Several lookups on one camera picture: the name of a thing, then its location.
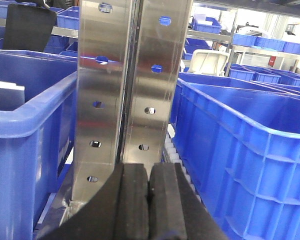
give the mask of hole in metal post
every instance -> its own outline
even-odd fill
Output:
[[[156,113],[156,109],[154,108],[154,107],[146,107],[145,109],[144,109],[144,112],[146,113],[146,114],[150,114],[150,115],[152,115],[152,114],[155,114]]]
[[[161,65],[153,65],[152,67],[151,67],[151,70],[152,70],[152,72],[153,73],[156,73],[156,74],[159,74],[159,73],[161,73],[162,72],[162,66]]]
[[[88,176],[87,178],[86,178],[86,180],[89,182],[89,183],[96,183],[96,182],[98,182],[98,178],[96,177],[96,176]]]
[[[96,61],[98,64],[106,65],[106,64],[108,64],[109,59],[108,59],[106,56],[97,56],[97,57],[95,58],[95,61]]]
[[[101,147],[101,142],[99,141],[91,141],[90,146],[93,148],[100,148]]]
[[[96,109],[104,109],[105,108],[105,104],[102,101],[95,101],[92,104]]]
[[[101,13],[110,14],[112,12],[112,6],[109,3],[102,2],[98,8]]]
[[[169,26],[171,24],[171,17],[161,16],[159,17],[159,23],[163,26]]]
[[[145,145],[145,144],[140,144],[140,145],[139,145],[139,149],[140,149],[140,150],[143,150],[143,151],[147,151],[147,150],[149,150],[149,146],[148,146],[148,145]]]

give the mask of blue crate stack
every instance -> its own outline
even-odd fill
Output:
[[[212,25],[200,23],[201,21],[212,22]],[[206,17],[205,14],[194,14],[191,26],[193,30],[200,32],[219,34],[221,31],[220,23],[213,17]]]
[[[76,61],[59,55],[0,51],[0,81],[25,86],[26,100],[0,111],[0,240],[32,240],[49,194],[58,190],[74,144],[76,69]]]
[[[300,100],[184,82],[179,106],[174,144],[229,238],[300,240]]]

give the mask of stainless steel post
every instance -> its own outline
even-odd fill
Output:
[[[143,1],[122,161],[143,163],[148,174],[162,157],[191,6]]]
[[[72,201],[162,155],[192,0],[81,0]]]

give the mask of storage shelf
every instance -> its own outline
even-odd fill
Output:
[[[186,37],[192,39],[205,39],[208,41],[215,41],[219,43],[230,43],[232,39],[230,35],[221,35],[221,34],[204,32],[204,31],[195,31],[190,29],[187,30]]]
[[[6,26],[6,19],[0,18],[0,26],[1,27]],[[79,31],[77,31],[77,30],[61,28],[61,27],[57,27],[57,26],[54,26],[52,29],[52,34],[54,34],[54,35],[66,36],[66,37],[74,38],[74,39],[78,38],[78,32]]]
[[[298,54],[292,54],[292,53],[281,52],[281,51],[271,51],[271,50],[253,48],[248,46],[232,45],[232,50],[237,52],[247,52],[253,54],[261,54],[261,55],[300,60],[300,55]]]

